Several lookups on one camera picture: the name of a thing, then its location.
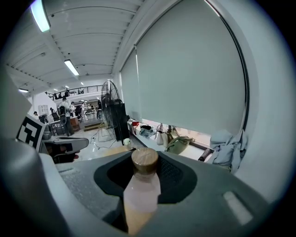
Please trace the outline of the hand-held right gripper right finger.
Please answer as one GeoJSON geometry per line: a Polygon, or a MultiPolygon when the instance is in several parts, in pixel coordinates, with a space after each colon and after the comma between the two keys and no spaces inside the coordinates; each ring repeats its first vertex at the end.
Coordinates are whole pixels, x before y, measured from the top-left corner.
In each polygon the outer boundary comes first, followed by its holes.
{"type": "Polygon", "coordinates": [[[159,155],[173,172],[160,176],[158,208],[138,236],[246,237],[266,217],[266,200],[228,171],[166,152],[159,155]]]}

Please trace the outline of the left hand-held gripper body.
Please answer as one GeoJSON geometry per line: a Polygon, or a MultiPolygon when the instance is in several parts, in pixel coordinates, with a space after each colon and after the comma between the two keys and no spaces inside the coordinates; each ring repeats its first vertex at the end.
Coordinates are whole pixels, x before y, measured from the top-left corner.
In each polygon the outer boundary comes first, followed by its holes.
{"type": "Polygon", "coordinates": [[[28,114],[31,103],[17,89],[11,77],[0,68],[0,161],[12,162],[30,152],[52,160],[40,151],[45,125],[28,114]]]}

